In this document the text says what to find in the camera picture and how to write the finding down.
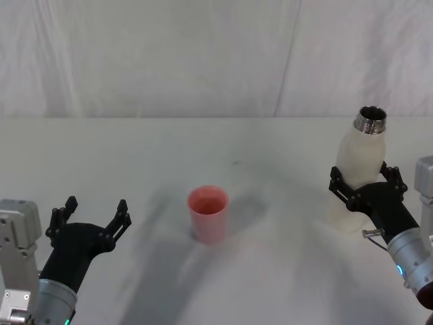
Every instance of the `plastic cup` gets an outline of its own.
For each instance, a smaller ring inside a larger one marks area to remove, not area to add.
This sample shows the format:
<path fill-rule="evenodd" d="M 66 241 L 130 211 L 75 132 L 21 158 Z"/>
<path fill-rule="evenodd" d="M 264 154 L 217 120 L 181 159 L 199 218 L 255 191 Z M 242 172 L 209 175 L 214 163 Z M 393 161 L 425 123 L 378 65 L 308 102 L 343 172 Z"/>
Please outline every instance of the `plastic cup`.
<path fill-rule="evenodd" d="M 224 239 L 229 196 L 222 188 L 214 185 L 196 188 L 189 194 L 187 203 L 200 242 L 212 245 Z"/>

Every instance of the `cable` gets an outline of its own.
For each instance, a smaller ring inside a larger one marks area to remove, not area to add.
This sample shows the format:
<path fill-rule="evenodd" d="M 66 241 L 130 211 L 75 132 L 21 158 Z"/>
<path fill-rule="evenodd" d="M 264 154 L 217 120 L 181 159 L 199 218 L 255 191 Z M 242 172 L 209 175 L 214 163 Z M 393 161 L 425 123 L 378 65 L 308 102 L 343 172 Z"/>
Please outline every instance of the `cable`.
<path fill-rule="evenodd" d="M 386 249 L 385 247 L 383 247 L 381 244 L 379 244 L 378 242 L 376 242 L 375 240 L 372 240 L 370 237 L 367 238 L 370 242 L 372 242 L 373 244 L 375 244 L 377 247 L 380 247 L 381 249 L 383 249 L 384 251 L 388 252 L 388 249 Z"/>

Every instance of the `white bottle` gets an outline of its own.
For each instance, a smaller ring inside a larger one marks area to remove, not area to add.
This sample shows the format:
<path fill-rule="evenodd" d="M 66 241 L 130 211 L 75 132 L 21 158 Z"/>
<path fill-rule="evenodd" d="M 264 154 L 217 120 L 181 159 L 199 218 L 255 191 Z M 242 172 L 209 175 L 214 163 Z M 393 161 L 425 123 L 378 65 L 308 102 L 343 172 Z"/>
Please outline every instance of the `white bottle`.
<path fill-rule="evenodd" d="M 386 113 L 381 108 L 365 106 L 340 144 L 336 166 L 354 190 L 378 180 L 385 158 L 385 125 Z M 346 233 L 361 230 L 368 217 L 348 211 L 339 198 L 331 195 L 328 223 Z"/>

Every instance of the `white backdrop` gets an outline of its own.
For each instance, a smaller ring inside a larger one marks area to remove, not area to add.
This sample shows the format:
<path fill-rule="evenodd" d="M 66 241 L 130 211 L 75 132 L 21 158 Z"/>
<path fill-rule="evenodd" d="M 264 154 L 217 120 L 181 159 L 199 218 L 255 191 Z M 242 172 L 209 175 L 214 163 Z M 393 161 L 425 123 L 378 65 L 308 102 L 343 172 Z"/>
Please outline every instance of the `white backdrop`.
<path fill-rule="evenodd" d="M 0 116 L 433 114 L 428 0 L 0 0 Z"/>

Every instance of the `table surface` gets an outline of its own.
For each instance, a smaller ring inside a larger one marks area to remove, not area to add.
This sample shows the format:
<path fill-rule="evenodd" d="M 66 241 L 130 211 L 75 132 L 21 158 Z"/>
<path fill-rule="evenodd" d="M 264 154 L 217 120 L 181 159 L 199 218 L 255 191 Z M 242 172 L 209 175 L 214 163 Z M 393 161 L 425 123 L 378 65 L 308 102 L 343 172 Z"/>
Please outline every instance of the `table surface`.
<path fill-rule="evenodd" d="M 330 167 L 350 118 L 0 121 L 0 197 L 33 200 L 43 229 L 69 195 L 70 221 L 105 226 L 125 198 L 133 220 L 97 257 L 75 324 L 424 324 L 389 255 L 323 222 Z M 389 118 L 386 160 L 410 187 L 433 154 L 433 118 Z M 197 243 L 185 200 L 216 184 L 229 235 Z M 43 267 L 51 247 L 38 241 Z"/>

